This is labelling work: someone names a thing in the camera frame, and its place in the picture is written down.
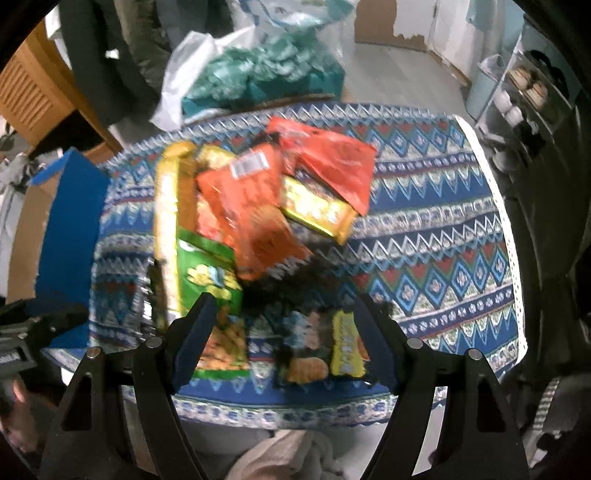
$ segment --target blue box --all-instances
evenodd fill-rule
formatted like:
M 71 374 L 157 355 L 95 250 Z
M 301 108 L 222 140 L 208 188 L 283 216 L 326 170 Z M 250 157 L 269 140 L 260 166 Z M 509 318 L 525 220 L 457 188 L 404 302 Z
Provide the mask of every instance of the blue box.
M 12 247 L 7 303 L 36 297 L 56 306 L 88 307 L 108 185 L 109 177 L 75 148 L 31 180 Z M 88 326 L 76 330 L 82 333 L 65 334 L 62 348 L 86 346 Z

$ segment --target white lace trim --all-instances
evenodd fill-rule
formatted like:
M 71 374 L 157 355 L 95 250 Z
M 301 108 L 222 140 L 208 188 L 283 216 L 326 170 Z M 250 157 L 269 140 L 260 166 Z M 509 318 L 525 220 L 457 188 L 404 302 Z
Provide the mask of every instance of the white lace trim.
M 480 164 L 480 169 L 484 173 L 484 177 L 491 188 L 492 198 L 499 210 L 499 218 L 501 219 L 501 226 L 503 227 L 503 235 L 505 237 L 505 244 L 507 245 L 507 254 L 509 256 L 509 266 L 511 268 L 511 277 L 513 279 L 515 314 L 517 316 L 517 331 L 518 331 L 518 354 L 517 362 L 521 362 L 525 353 L 527 352 L 527 340 L 525 338 L 525 319 L 523 306 L 523 293 L 521 291 L 521 274 L 519 273 L 519 262 L 517 261 L 517 250 L 515 249 L 515 239 L 513 238 L 513 230 L 511 230 L 511 222 L 507 215 L 505 202 L 496 184 L 495 178 L 492 174 L 491 166 L 486 159 L 484 150 L 478 141 L 476 132 L 462 117 L 454 115 L 457 123 L 463 130 L 467 140 L 470 142 L 472 151 L 476 155 L 476 159 Z

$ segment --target tablecloth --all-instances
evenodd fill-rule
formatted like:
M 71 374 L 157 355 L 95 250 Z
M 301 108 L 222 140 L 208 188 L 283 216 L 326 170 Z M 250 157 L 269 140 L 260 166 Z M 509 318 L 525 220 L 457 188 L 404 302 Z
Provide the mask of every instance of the tablecloth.
M 330 289 L 302 287 L 310 298 L 335 306 L 368 292 L 392 303 L 393 320 L 408 336 L 441 351 L 478 348 L 499 377 L 523 358 L 527 343 L 511 226 L 474 130 L 456 116 L 339 102 L 204 121 L 152 137 L 105 163 L 112 180 L 92 270 L 92 345 L 111 351 L 137 344 L 129 328 L 153 255 L 154 167 L 162 150 L 191 140 L 237 152 L 274 115 L 359 138 L 378 150 L 369 214 L 358 218 L 345 246 L 294 228 L 331 265 L 325 272 Z M 83 351 L 51 354 L 75 369 Z M 329 378 L 277 389 L 273 375 L 268 364 L 252 364 L 250 377 L 193 380 L 174 402 L 186 419 L 266 429 L 387 421 L 395 405 L 381 385 Z M 132 398 L 133 390 L 126 387 L 125 394 Z M 445 395 L 445 388 L 436 389 L 434 406 Z

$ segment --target screw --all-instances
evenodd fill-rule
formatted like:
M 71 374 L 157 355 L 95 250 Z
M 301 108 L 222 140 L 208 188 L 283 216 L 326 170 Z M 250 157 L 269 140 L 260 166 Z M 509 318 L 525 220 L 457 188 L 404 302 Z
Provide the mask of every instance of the screw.
M 480 360 L 482 358 L 482 352 L 476 348 L 470 348 L 468 350 L 468 355 L 472 360 Z
M 412 337 L 407 340 L 407 345 L 410 348 L 414 348 L 415 350 L 419 350 L 423 347 L 423 341 L 420 338 Z
M 95 359 L 96 357 L 98 357 L 100 355 L 101 352 L 102 352 L 102 350 L 100 349 L 100 346 L 91 346 L 86 351 L 86 356 L 90 359 Z
M 146 340 L 146 345 L 149 348 L 158 348 L 160 345 L 162 345 L 162 337 L 150 337 Z

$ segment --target red snack bag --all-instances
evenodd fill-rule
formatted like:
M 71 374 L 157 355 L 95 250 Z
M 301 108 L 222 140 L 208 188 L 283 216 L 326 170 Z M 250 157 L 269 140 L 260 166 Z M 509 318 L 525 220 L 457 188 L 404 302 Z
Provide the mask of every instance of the red snack bag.
M 279 133 L 287 170 L 302 167 L 327 183 L 357 212 L 367 215 L 376 149 L 365 142 L 293 120 L 273 117 L 267 133 Z
M 220 229 L 234 239 L 237 275 L 244 280 L 256 280 L 288 257 L 311 255 L 279 210 L 282 167 L 278 148 L 260 144 L 230 165 L 197 177 Z
M 219 222 L 202 193 L 197 194 L 197 222 L 195 232 L 205 238 L 234 248 L 234 239 L 220 230 Z

